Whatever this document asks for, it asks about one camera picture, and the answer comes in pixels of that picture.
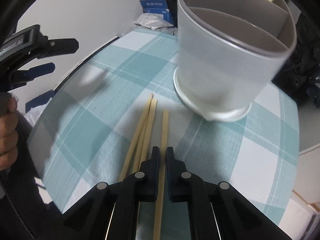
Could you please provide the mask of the person left hand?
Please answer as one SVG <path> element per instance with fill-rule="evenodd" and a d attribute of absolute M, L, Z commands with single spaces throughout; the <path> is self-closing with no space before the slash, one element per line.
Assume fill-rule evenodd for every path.
<path fill-rule="evenodd" d="M 0 168 L 1 171 L 11 167 L 17 160 L 18 134 L 17 101 L 11 97 L 7 104 L 7 112 L 1 116 Z"/>

